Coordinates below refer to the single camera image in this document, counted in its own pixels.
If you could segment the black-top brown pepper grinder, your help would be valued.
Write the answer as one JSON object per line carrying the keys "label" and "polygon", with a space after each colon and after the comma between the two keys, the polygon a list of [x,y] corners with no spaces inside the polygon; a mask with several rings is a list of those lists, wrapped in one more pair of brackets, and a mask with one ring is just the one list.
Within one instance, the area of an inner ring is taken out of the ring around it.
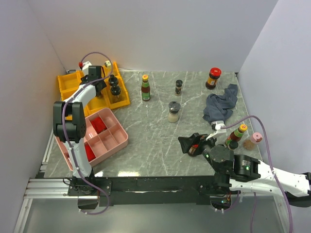
{"label": "black-top brown pepper grinder", "polygon": [[117,103],[117,102],[121,101],[121,88],[118,85],[112,86],[110,91],[111,91],[113,103]]}

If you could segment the white-cap seasoning shaker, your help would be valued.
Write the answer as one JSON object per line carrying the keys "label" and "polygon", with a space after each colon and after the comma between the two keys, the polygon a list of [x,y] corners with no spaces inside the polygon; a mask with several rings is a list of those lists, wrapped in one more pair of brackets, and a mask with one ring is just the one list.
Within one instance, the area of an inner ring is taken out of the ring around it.
{"label": "white-cap seasoning shaker", "polygon": [[104,63],[104,70],[105,70],[105,73],[110,73],[111,72],[111,70],[112,70],[112,63],[109,60],[105,61],[105,63]]}

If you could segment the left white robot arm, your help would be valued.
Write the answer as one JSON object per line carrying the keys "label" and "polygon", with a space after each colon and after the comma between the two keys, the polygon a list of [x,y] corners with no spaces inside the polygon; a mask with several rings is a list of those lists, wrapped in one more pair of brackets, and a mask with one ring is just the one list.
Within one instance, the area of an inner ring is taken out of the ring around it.
{"label": "left white robot arm", "polygon": [[104,68],[89,66],[88,74],[81,79],[78,89],[66,100],[53,104],[53,133],[65,143],[73,163],[72,181],[82,179],[80,189],[86,195],[106,192],[94,181],[94,172],[87,159],[84,146],[86,135],[85,106],[106,87]]}

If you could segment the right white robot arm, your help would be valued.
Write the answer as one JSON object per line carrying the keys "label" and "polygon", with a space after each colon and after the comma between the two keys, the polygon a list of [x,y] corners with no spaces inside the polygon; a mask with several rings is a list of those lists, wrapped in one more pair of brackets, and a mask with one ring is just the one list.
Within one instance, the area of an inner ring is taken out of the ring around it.
{"label": "right white robot arm", "polygon": [[311,174],[294,174],[272,168],[244,154],[236,154],[208,134],[194,133],[178,138],[181,150],[192,157],[202,155],[214,170],[209,194],[228,194],[232,191],[255,192],[267,196],[286,197],[291,206],[311,205]]}

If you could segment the red-lid chili jar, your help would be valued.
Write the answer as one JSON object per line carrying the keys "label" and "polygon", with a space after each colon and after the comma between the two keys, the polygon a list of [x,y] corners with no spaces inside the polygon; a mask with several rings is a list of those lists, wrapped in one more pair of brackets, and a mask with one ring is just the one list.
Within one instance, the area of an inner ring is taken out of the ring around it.
{"label": "red-lid chili jar", "polygon": [[188,151],[188,155],[191,156],[191,157],[194,157],[195,156],[195,151],[197,150],[197,148],[198,148],[198,144],[192,145],[191,148]]}
{"label": "red-lid chili jar", "polygon": [[213,67],[210,69],[209,77],[206,81],[206,88],[207,89],[214,89],[215,88],[217,81],[221,76],[221,73],[222,73],[222,71],[217,67]]}

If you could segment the black-top white salt grinder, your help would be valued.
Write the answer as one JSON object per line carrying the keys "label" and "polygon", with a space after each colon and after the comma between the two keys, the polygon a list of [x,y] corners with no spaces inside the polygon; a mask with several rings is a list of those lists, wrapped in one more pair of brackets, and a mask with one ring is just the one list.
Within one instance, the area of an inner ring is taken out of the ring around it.
{"label": "black-top white salt grinder", "polygon": [[108,79],[108,83],[111,87],[116,87],[119,84],[118,78],[116,78],[115,75],[111,74],[109,79]]}

